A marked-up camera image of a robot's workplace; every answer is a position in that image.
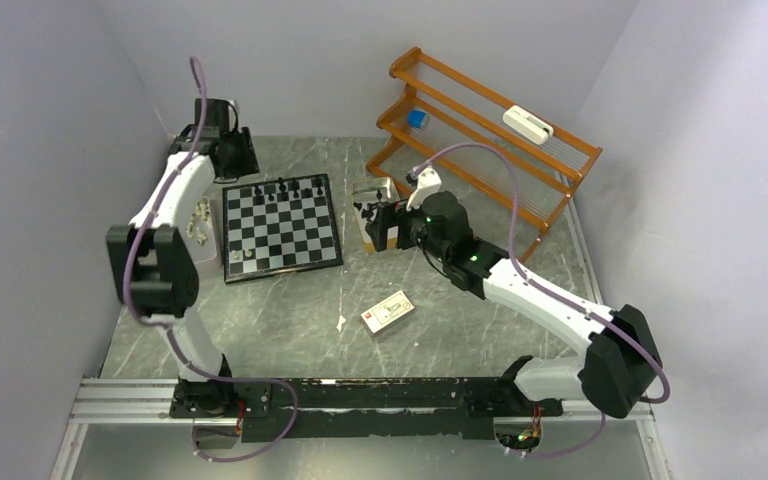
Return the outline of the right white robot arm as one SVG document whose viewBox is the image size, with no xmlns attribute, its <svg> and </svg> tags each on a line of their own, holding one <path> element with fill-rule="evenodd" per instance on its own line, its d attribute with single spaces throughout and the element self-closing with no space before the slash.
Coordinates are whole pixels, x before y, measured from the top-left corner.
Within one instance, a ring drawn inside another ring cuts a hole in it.
<svg viewBox="0 0 768 480">
<path fill-rule="evenodd" d="M 449 192 L 417 208 L 407 201 L 355 205 L 376 251 L 396 232 L 399 249 L 417 248 L 452 285 L 535 321 L 574 351 L 567 358 L 519 360 L 499 391 L 510 413 L 543 400 L 586 400 L 624 418 L 638 403 L 663 403 L 669 381 L 645 315 L 581 298 L 531 272 L 512 254 L 475 235 L 468 213 Z"/>
</svg>

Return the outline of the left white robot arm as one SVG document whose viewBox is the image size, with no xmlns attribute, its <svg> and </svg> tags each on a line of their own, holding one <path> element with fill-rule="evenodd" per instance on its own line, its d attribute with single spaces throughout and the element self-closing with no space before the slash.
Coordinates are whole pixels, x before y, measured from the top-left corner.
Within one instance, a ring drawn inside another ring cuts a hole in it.
<svg viewBox="0 0 768 480">
<path fill-rule="evenodd" d="M 237 388 L 225 356 L 210 339 L 195 303 L 197 266 L 218 253 L 213 228 L 190 227 L 216 179 L 258 172 L 250 132 L 227 100 L 196 100 L 195 120 L 174 139 L 150 199 L 106 234 L 118 298 L 141 325 L 155 329 L 178 366 L 174 400 L 214 416 L 233 409 Z"/>
</svg>

